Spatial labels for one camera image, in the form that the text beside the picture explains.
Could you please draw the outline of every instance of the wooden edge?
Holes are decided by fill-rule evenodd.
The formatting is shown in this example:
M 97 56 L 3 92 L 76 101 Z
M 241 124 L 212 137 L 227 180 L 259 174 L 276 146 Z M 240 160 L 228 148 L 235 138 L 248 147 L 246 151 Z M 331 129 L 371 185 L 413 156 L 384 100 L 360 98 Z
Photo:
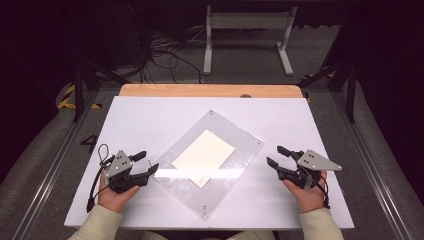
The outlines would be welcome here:
M 119 96 L 303 98 L 296 85 L 125 84 Z

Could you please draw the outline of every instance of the sheet of paper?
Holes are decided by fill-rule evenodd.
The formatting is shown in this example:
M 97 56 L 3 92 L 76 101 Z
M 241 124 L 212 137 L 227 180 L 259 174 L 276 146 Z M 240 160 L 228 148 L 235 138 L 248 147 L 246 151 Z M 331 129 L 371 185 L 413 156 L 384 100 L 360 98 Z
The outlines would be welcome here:
M 188 178 L 203 188 L 234 149 L 212 132 L 205 130 L 172 165 L 179 170 L 194 172 L 195 174 L 190 174 Z

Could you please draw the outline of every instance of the dark background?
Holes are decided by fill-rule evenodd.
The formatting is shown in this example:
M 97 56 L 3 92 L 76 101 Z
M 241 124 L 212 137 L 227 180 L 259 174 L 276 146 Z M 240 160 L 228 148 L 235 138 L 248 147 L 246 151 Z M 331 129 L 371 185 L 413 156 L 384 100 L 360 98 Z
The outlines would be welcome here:
M 203 6 L 141 6 L 139 10 L 143 20 L 141 38 L 146 42 L 154 30 L 184 42 L 187 39 L 184 30 L 204 24 L 206 12 Z M 420 147 L 424 146 L 424 96 L 421 93 L 424 37 L 420 30 L 424 21 L 421 12 L 418 5 L 405 1 L 385 1 L 382 8 L 359 11 L 356 26 L 343 29 L 343 35 L 336 39 L 328 64 L 345 58 L 350 54 L 349 49 L 361 46 L 361 54 L 355 59 L 358 81 L 394 156 L 424 202 L 424 190 L 420 187 L 424 182 L 420 172 L 423 163 L 419 154 Z M 346 8 L 299 8 L 295 25 L 341 25 L 346 16 L 349 16 Z M 72 80 L 78 59 L 94 60 L 112 70 L 118 65 L 148 60 L 149 51 L 143 46 L 140 48 L 137 43 L 140 39 L 134 37 L 132 24 L 126 5 L 67 8 L 43 0 L 3 1 L 0 8 L 0 146 L 3 153 L 0 181 L 56 115 L 56 97 Z M 367 35 L 369 26 L 371 35 Z M 360 38 L 362 35 L 368 36 L 365 42 Z

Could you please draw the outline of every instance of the person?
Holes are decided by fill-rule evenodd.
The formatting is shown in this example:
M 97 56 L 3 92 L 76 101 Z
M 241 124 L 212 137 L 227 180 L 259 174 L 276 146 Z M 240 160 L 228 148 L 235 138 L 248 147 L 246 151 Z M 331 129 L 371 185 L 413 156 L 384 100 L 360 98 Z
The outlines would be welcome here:
M 327 172 L 321 172 L 319 184 L 324 188 Z M 69 240 L 112 240 L 115 239 L 119 223 L 122 220 L 122 210 L 128 200 L 137 192 L 135 186 L 128 191 L 117 194 L 106 187 L 104 173 L 101 174 L 98 203 L 91 210 L 88 218 Z M 296 198 L 300 222 L 305 240 L 339 240 L 343 239 L 340 229 L 334 222 L 330 211 L 324 207 L 324 194 L 317 187 L 301 189 L 289 180 L 283 184 Z M 142 231 L 142 240 L 167 240 L 167 238 L 150 231 Z M 271 231 L 244 231 L 228 238 L 228 240 L 275 240 Z

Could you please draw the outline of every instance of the clear plastic sheet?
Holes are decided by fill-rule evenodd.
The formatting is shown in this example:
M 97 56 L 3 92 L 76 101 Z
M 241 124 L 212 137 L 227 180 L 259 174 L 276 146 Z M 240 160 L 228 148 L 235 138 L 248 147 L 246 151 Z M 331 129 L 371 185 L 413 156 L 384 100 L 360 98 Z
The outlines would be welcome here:
M 189 174 L 176 169 L 172 162 L 205 130 L 212 132 L 235 149 L 221 167 L 210 176 L 209 181 L 200 188 L 190 180 Z M 264 144 L 262 140 L 210 110 L 159 158 L 160 169 L 156 172 L 155 179 L 183 204 L 206 220 Z

